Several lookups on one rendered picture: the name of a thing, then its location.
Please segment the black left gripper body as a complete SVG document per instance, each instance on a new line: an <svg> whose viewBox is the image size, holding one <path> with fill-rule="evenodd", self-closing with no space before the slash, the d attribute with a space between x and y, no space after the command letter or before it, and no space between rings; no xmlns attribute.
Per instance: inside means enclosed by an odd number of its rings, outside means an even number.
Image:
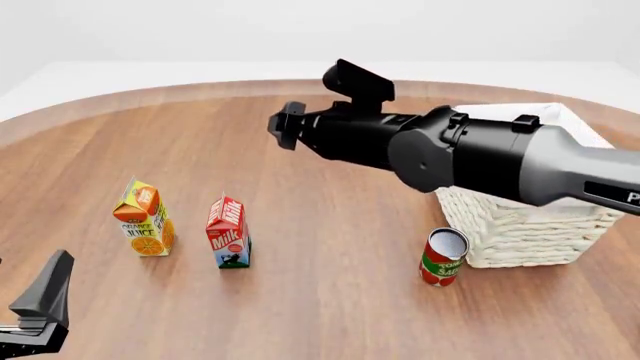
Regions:
<svg viewBox="0 0 640 360"><path fill-rule="evenodd" d="M17 325L0 325L0 360L58 353L68 332L45 317L20 317Z"/></svg>

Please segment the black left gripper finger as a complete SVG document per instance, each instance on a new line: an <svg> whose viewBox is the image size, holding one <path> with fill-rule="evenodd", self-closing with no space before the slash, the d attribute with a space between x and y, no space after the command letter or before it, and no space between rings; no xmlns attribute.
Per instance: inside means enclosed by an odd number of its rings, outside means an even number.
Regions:
<svg viewBox="0 0 640 360"><path fill-rule="evenodd" d="M68 251L56 251L9 309L19 317L45 318L48 323L68 328L68 292L74 261Z"/></svg>

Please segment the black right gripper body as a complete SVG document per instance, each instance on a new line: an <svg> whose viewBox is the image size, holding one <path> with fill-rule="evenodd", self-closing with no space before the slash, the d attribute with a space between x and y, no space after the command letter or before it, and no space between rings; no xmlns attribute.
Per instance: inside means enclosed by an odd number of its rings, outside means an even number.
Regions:
<svg viewBox="0 0 640 360"><path fill-rule="evenodd" d="M293 151L296 148L306 105L297 101L287 102L283 108L270 116L268 132L277 140L282 149Z"/></svg>

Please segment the red milk carton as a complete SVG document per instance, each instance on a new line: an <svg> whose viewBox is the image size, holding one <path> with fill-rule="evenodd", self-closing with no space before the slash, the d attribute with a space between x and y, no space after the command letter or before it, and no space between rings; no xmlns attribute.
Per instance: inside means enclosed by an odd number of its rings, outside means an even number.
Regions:
<svg viewBox="0 0 640 360"><path fill-rule="evenodd" d="M243 203L221 194L210 208L205 232L219 269L250 267L252 240Z"/></svg>

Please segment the white woven basket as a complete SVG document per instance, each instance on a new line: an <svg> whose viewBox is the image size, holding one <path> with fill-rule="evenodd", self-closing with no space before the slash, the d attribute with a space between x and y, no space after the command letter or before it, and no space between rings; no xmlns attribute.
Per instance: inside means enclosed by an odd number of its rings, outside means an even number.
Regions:
<svg viewBox="0 0 640 360"><path fill-rule="evenodd" d="M503 122L534 115L544 125L565 128L583 146L611 146L560 103L471 104L454 109L476 119ZM572 263L624 215L570 198L532 207L455 187L440 188L435 195L449 226L469 239L466 260L474 268Z"/></svg>

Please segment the orange juice carton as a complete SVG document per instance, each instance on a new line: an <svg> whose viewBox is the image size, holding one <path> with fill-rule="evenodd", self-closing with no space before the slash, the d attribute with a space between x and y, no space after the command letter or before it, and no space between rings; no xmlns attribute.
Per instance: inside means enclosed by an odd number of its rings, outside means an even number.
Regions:
<svg viewBox="0 0 640 360"><path fill-rule="evenodd" d="M112 215L140 257L165 257L171 253L175 227L154 186L132 177Z"/></svg>

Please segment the red tomato sauce can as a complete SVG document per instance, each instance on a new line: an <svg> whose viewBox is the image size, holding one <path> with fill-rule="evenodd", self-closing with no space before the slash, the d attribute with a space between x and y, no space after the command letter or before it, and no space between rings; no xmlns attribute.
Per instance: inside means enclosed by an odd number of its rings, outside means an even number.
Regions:
<svg viewBox="0 0 640 360"><path fill-rule="evenodd" d="M451 227L432 230L421 256L419 271L423 281L434 287L447 287L456 280L468 254L470 243L463 233Z"/></svg>

